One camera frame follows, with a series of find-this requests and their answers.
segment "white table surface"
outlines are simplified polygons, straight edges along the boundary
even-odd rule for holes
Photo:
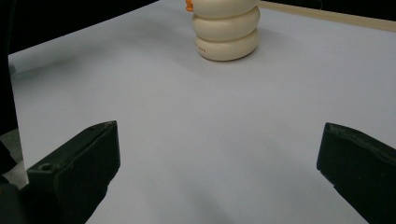
[[[214,63],[180,0],[15,53],[26,167],[117,120],[121,168],[89,223],[366,223],[317,170],[324,124],[396,147],[396,34],[262,9]]]

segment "screw hole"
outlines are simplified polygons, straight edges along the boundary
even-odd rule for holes
[[[40,165],[40,167],[38,167],[38,169],[42,170],[42,171],[50,171],[52,170],[52,166],[49,163],[45,163]]]

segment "orange lid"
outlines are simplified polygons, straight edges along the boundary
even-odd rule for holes
[[[194,8],[192,7],[192,0],[186,0],[186,4],[187,4],[186,10],[189,12],[193,12]]]

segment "white ring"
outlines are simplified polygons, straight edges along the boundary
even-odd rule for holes
[[[199,36],[195,39],[197,51],[205,58],[214,61],[230,61],[242,58],[253,51],[259,44],[259,33],[255,29],[242,38],[226,41],[206,41]]]
[[[258,26],[260,10],[254,7],[248,13],[227,19],[206,19],[194,15],[192,28],[205,40],[228,41],[250,34]]]
[[[242,15],[255,6],[259,0],[192,0],[194,14],[210,19]]]

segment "stacked donut-shaped object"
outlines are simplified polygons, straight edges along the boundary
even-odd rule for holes
[[[193,11],[195,46],[205,58],[230,61],[242,58],[259,44],[259,0],[186,0]]]

